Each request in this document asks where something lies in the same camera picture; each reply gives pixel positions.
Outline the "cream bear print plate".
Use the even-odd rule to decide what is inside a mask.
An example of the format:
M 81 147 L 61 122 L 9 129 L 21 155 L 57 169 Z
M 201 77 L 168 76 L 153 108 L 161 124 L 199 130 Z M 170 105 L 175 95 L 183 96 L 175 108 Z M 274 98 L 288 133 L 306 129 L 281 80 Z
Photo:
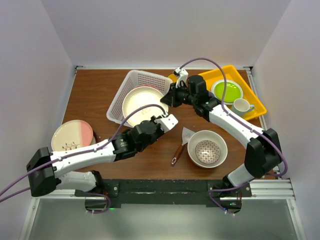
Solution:
M 132 89 L 124 98 L 122 103 L 123 117 L 126 118 L 133 111 L 146 105 L 156 104 L 161 106 L 165 112 L 169 111 L 169 106 L 161 103 L 160 99 L 164 95 L 151 87 L 136 87 Z M 150 120 L 152 116 L 160 116 L 163 111 L 158 107 L 146 107 L 130 117 L 126 124 L 130 127 L 140 124 L 144 120 Z

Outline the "white perforated plastic basket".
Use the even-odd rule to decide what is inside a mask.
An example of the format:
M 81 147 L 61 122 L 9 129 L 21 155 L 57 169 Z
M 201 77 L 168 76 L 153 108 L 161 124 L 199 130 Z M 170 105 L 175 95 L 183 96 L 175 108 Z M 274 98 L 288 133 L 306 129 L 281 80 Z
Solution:
M 106 112 L 107 119 L 117 124 L 123 121 L 122 104 L 125 96 L 134 88 L 139 86 L 155 87 L 165 95 L 172 83 L 173 81 L 170 78 L 159 74 L 143 70 L 130 70 L 122 81 Z

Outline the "pink and cream plate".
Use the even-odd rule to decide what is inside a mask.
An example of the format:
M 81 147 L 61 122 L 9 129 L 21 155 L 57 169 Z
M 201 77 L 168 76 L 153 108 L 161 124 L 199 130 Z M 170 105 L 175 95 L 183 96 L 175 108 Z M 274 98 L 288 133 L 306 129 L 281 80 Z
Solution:
M 70 120 L 62 124 L 51 138 L 53 151 L 70 151 L 94 145 L 92 127 L 84 120 Z

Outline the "pink polka dot plate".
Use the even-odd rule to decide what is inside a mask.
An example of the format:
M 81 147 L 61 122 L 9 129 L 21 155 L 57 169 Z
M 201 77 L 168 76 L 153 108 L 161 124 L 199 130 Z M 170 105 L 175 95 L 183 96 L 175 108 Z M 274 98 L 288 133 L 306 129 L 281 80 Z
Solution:
M 149 85 L 149 84 L 142 84 L 142 85 L 139 85 L 137 87 L 148 87 L 148 88 L 153 88 L 153 89 L 159 90 L 157 87 Z

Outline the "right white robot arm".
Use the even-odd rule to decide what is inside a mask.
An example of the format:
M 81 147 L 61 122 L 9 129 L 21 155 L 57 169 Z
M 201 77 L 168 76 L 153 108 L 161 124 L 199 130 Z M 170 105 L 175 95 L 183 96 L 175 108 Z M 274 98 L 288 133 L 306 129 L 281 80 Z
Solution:
M 277 132 L 252 125 L 232 113 L 207 90 L 200 75 L 189 77 L 187 83 L 171 83 L 160 101 L 173 108 L 191 105 L 198 116 L 224 129 L 245 147 L 244 163 L 222 179 L 220 190 L 227 196 L 235 196 L 248 182 L 285 161 Z

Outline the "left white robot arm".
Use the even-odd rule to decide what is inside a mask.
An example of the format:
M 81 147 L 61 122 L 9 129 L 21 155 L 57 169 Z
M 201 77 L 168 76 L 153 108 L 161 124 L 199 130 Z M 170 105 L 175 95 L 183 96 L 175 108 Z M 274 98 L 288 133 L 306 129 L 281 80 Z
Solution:
M 32 197 L 45 196 L 65 183 L 63 177 L 75 170 L 99 163 L 112 163 L 134 157 L 152 145 L 174 124 L 171 117 L 152 117 L 132 129 L 100 143 L 78 150 L 50 152 L 38 149 L 26 165 Z

